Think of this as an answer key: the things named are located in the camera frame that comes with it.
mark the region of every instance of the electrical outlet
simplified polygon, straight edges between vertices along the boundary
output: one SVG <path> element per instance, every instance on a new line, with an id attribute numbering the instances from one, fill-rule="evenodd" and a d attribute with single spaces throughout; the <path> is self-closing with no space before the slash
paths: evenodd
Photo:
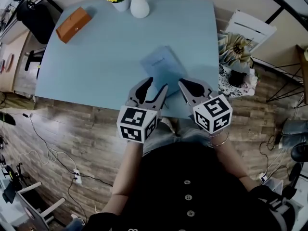
<path id="1" fill-rule="evenodd" d="M 77 178 L 76 182 L 78 184 L 82 184 L 82 181 L 81 181 L 81 176 L 80 176 L 80 171 L 78 169 L 74 169 L 74 172 L 76 173 L 75 174 L 75 178 Z"/>

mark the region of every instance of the floral patterned cloth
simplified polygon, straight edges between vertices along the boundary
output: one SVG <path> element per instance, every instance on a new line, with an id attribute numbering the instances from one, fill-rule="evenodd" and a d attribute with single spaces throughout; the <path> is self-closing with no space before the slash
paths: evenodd
<path id="1" fill-rule="evenodd" d="M 250 73 L 254 74 L 255 70 L 250 69 Z M 243 96 L 253 96 L 255 94 L 255 89 L 244 89 L 242 87 L 234 87 L 229 84 L 229 77 L 231 76 L 231 69 L 228 67 L 219 64 L 219 82 L 218 89 L 223 92 L 225 95 L 228 95 L 231 98 L 243 97 Z"/>

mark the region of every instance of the black shirt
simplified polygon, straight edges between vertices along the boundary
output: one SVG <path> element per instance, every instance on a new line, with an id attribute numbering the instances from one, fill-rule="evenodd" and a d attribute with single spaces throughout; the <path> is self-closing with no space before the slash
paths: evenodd
<path id="1" fill-rule="evenodd" d="M 194 143 L 174 143 L 142 158 L 136 188 L 120 216 L 92 215 L 83 231 L 280 230 L 259 196 L 227 173 L 215 151 Z"/>

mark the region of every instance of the brown box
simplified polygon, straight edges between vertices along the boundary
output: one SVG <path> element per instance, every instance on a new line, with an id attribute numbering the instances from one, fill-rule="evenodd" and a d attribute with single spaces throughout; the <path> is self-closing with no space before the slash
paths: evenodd
<path id="1" fill-rule="evenodd" d="M 59 39 L 66 44 L 91 19 L 88 13 L 79 7 L 56 29 Z"/>

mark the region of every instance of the white vase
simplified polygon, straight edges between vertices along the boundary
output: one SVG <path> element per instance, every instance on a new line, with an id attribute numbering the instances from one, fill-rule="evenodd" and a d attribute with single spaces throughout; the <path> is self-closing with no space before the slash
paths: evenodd
<path id="1" fill-rule="evenodd" d="M 112 5 L 120 12 L 123 12 L 129 8 L 129 0 L 122 2 L 112 2 Z"/>
<path id="2" fill-rule="evenodd" d="M 144 18 L 150 12 L 149 4 L 146 0 L 131 0 L 131 14 L 136 18 Z"/>

